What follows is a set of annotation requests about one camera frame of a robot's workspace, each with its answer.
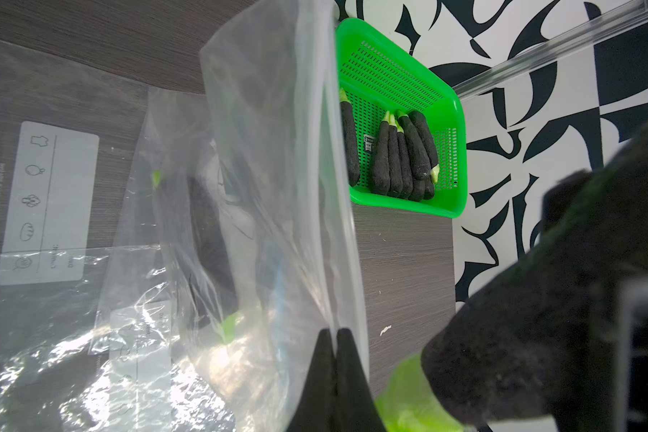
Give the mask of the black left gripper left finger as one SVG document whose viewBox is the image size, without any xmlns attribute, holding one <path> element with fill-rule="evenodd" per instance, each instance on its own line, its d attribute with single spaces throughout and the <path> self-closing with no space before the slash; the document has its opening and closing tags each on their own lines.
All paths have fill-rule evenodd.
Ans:
<svg viewBox="0 0 648 432">
<path fill-rule="evenodd" d="M 318 334 L 302 395 L 286 431 L 331 431 L 336 401 L 336 359 L 331 332 Z"/>
</svg>

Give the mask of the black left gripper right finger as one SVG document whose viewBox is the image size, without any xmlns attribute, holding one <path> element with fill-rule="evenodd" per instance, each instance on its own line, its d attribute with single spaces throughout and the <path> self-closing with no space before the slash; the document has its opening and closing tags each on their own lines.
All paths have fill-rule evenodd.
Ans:
<svg viewBox="0 0 648 432">
<path fill-rule="evenodd" d="M 334 430 L 385 432 L 350 329 L 337 333 Z"/>
</svg>

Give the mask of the lifted clear zip-top bag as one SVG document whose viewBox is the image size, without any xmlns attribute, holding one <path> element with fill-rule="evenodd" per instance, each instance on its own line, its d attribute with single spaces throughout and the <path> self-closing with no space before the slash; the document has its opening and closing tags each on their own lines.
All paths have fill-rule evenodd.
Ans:
<svg viewBox="0 0 648 432">
<path fill-rule="evenodd" d="M 183 323 L 152 189 L 180 340 L 232 431 L 286 431 L 323 329 L 335 356 L 338 331 L 352 331 L 367 379 L 333 30 L 329 1 L 260 1 L 202 48 L 205 109 L 145 122 L 152 171 L 200 179 L 220 213 L 239 301 L 228 344 Z"/>
</svg>

